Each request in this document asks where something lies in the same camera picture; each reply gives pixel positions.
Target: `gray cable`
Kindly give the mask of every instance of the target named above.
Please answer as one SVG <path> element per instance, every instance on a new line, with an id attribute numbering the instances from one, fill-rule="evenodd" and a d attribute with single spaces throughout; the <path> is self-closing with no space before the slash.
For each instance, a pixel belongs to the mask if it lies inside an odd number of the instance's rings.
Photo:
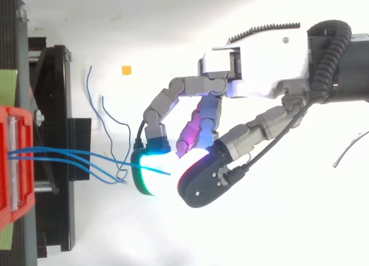
<path id="1" fill-rule="evenodd" d="M 342 158 L 345 156 L 345 154 L 348 152 L 349 149 L 351 149 L 351 147 L 358 142 L 361 138 L 363 138 L 365 135 L 367 135 L 369 133 L 369 131 L 360 134 L 357 138 L 355 138 L 354 140 L 352 140 L 352 142 L 349 144 L 349 146 L 345 149 L 345 151 L 342 153 L 342 155 L 340 155 L 340 157 L 336 160 L 336 162 L 333 163 L 333 168 L 336 168 L 338 166 L 338 164 L 340 164 Z"/>

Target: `red clamp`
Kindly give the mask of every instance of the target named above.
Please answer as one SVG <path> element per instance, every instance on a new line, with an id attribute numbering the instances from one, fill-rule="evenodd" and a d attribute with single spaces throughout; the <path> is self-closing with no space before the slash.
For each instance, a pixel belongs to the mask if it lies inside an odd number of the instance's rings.
<path id="1" fill-rule="evenodd" d="M 7 157 L 9 151 L 32 146 L 32 113 L 21 108 L 0 106 L 0 231 L 35 205 L 33 161 L 9 160 Z"/>

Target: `white panel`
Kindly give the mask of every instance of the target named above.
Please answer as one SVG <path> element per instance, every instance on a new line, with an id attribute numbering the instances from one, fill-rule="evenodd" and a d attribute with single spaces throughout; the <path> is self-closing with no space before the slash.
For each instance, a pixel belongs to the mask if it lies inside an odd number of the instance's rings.
<path id="1" fill-rule="evenodd" d="M 208 51 L 204 55 L 203 72 L 227 72 L 231 70 L 229 50 Z"/>

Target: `black cable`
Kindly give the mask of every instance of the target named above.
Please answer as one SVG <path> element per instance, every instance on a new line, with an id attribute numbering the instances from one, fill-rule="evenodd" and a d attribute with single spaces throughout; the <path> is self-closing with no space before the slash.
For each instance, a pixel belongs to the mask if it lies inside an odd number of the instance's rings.
<path id="1" fill-rule="evenodd" d="M 277 137 L 269 143 L 257 156 L 255 156 L 250 162 L 245 164 L 246 169 L 249 169 L 252 165 L 254 165 L 257 161 L 260 160 L 267 152 L 271 150 L 282 138 L 285 136 L 289 130 L 293 127 L 293 125 L 306 113 L 306 111 L 313 105 L 313 103 L 308 103 L 303 108 L 299 110 L 299 112 L 292 118 L 292 120 L 288 123 L 288 125 L 281 131 Z"/>
<path id="2" fill-rule="evenodd" d="M 342 21 L 328 20 L 317 23 L 307 31 L 307 34 L 309 37 L 332 35 L 332 42 L 319 61 L 311 81 L 310 102 L 324 103 L 330 96 L 333 76 L 341 57 L 351 41 L 351 27 Z"/>
<path id="3" fill-rule="evenodd" d="M 133 149 L 142 149 L 144 147 L 142 140 L 141 140 L 141 135 L 142 135 L 142 131 L 144 130 L 144 126 L 145 126 L 145 121 L 142 120 L 140 127 L 138 128 L 138 132 L 137 132 L 137 137 L 136 140 L 134 142 L 133 145 Z"/>
<path id="4" fill-rule="evenodd" d="M 143 129 L 144 129 L 144 126 L 145 126 L 145 121 L 144 121 L 144 120 L 142 120 L 141 125 L 140 125 L 140 127 L 138 128 L 138 132 L 137 132 L 136 140 L 141 139 L 141 134 L 142 134 L 142 131 L 143 131 Z"/>
<path id="5" fill-rule="evenodd" d="M 361 138 L 363 138 L 368 133 L 369 133 L 369 131 L 361 134 L 359 137 L 357 137 L 356 139 L 352 140 L 352 142 L 349 144 L 349 146 L 346 148 L 346 150 L 342 153 L 342 155 L 337 159 L 336 162 L 334 162 L 333 168 L 336 168 L 338 166 L 338 164 L 340 164 L 342 158 L 344 158 L 344 156 L 348 152 L 348 150 L 351 149 L 351 147 L 354 146 L 356 142 L 358 142 Z"/>

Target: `black metal frame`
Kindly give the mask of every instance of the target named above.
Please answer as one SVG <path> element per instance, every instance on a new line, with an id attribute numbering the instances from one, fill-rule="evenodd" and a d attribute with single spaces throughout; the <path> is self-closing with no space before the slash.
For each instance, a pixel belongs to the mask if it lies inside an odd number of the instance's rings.
<path id="1" fill-rule="evenodd" d="M 73 119 L 70 103 L 70 65 L 65 46 L 46 47 L 46 38 L 27 40 L 27 19 L 22 0 L 0 0 L 0 69 L 16 70 L 17 107 L 41 110 L 45 121 L 35 125 L 38 146 L 89 151 L 91 119 Z M 39 48 L 37 63 L 29 63 L 28 50 Z M 30 98 L 31 90 L 34 99 Z M 0 265 L 37 266 L 47 257 L 47 246 L 72 250 L 75 240 L 74 181 L 89 174 L 66 164 L 35 163 L 35 180 L 48 180 L 52 192 L 36 193 L 36 205 L 14 223 L 10 251 L 0 251 Z"/>
<path id="2" fill-rule="evenodd" d="M 39 38 L 29 38 L 35 49 Z M 45 48 L 42 44 L 37 63 L 30 63 L 31 87 L 37 106 L 45 116 L 41 127 L 36 127 L 34 144 L 52 148 L 90 150 L 91 119 L 70 117 L 70 62 L 65 46 Z M 48 157 L 58 157 L 50 153 Z M 50 172 L 44 163 L 35 163 L 35 180 L 55 181 L 57 192 L 36 193 L 37 256 L 47 257 L 46 247 L 60 245 L 62 252 L 75 245 L 74 181 L 89 179 L 89 174 L 64 163 L 50 163 Z"/>

